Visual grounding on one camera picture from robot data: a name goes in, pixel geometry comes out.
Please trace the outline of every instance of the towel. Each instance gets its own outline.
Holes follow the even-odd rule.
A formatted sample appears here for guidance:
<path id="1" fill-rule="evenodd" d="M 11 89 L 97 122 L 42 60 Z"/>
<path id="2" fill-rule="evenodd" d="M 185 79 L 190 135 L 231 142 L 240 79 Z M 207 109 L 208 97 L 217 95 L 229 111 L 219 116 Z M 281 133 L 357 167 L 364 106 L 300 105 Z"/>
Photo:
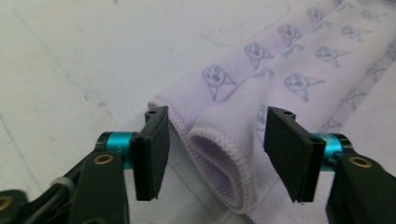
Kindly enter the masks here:
<path id="1" fill-rule="evenodd" d="M 172 141 L 235 213 L 304 216 L 262 148 L 267 106 L 310 132 L 337 132 L 396 61 L 395 1 L 318 1 L 148 103 L 169 106 Z M 318 196 L 324 202 L 326 194 Z M 306 217 L 316 223 L 324 217 Z"/>

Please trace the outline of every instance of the white cloth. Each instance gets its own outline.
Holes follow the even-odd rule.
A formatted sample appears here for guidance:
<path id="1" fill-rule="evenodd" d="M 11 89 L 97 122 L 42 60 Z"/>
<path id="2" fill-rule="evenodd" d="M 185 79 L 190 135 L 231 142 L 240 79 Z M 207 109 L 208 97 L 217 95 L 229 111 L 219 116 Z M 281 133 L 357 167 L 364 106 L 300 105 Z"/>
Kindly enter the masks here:
<path id="1" fill-rule="evenodd" d="M 262 148 L 267 106 L 294 112 L 308 131 L 339 130 L 396 61 L 395 21 L 394 1 L 320 2 L 148 107 L 169 105 L 173 140 L 222 202 L 255 223 L 270 222 L 288 196 Z M 286 214 L 323 209 L 306 207 L 288 206 Z"/>

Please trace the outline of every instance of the brass screw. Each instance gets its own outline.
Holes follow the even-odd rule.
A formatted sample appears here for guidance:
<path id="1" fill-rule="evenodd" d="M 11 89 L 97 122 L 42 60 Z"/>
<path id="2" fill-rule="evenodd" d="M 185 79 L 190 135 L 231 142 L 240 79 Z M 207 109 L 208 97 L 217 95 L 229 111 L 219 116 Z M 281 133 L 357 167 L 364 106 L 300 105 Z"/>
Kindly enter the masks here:
<path id="1" fill-rule="evenodd" d="M 364 158 L 360 158 L 360 157 L 350 157 L 349 161 L 352 162 L 353 164 L 359 166 L 359 167 L 363 167 L 363 168 L 370 168 L 373 165 L 365 160 Z"/>
<path id="2" fill-rule="evenodd" d="M 107 164 L 111 161 L 113 161 L 114 157 L 110 154 L 104 154 L 104 155 L 100 155 L 95 157 L 95 159 L 93 159 L 93 163 L 97 164 L 97 165 L 103 165 L 103 164 Z"/>
<path id="3" fill-rule="evenodd" d="M 11 196 L 0 196 L 0 212 L 9 207 L 12 204 L 12 200 Z"/>

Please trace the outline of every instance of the blue line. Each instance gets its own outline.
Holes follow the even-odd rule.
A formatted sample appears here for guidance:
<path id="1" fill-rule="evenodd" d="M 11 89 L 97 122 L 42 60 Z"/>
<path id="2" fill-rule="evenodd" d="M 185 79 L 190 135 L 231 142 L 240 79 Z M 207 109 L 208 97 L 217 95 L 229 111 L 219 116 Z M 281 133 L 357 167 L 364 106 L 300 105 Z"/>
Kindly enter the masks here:
<path id="1" fill-rule="evenodd" d="M 38 189 L 43 192 L 43 188 L 40 184 L 40 182 L 38 181 L 38 179 L 35 177 L 35 174 L 32 171 L 31 166 L 29 165 L 29 163 L 26 160 L 26 157 L 24 156 L 20 146 L 18 145 L 17 141 L 14 138 L 14 135 L 12 134 L 11 130 L 8 128 L 8 125 L 6 123 L 6 120 L 3 118 L 3 116 L 0 114 L 0 121 L 3 123 L 3 127 L 6 130 L 9 139 L 11 139 L 14 147 L 17 149 L 18 155 L 20 156 L 20 158 L 22 159 L 28 173 L 30 174 L 30 176 L 33 178 L 33 180 L 35 181 L 35 185 L 38 187 Z"/>

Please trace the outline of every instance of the cloth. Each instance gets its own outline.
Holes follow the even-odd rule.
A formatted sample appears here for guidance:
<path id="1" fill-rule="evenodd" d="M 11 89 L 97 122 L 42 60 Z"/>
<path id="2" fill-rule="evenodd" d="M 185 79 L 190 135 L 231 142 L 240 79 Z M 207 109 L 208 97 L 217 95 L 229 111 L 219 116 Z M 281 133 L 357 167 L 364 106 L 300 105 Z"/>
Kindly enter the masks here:
<path id="1" fill-rule="evenodd" d="M 262 148 L 267 106 L 297 114 L 310 132 L 339 131 L 396 61 L 395 21 L 394 1 L 320 1 L 148 107 L 169 106 L 172 140 L 224 204 L 254 223 L 271 222 L 287 192 Z M 301 207 L 288 209 L 303 216 Z"/>

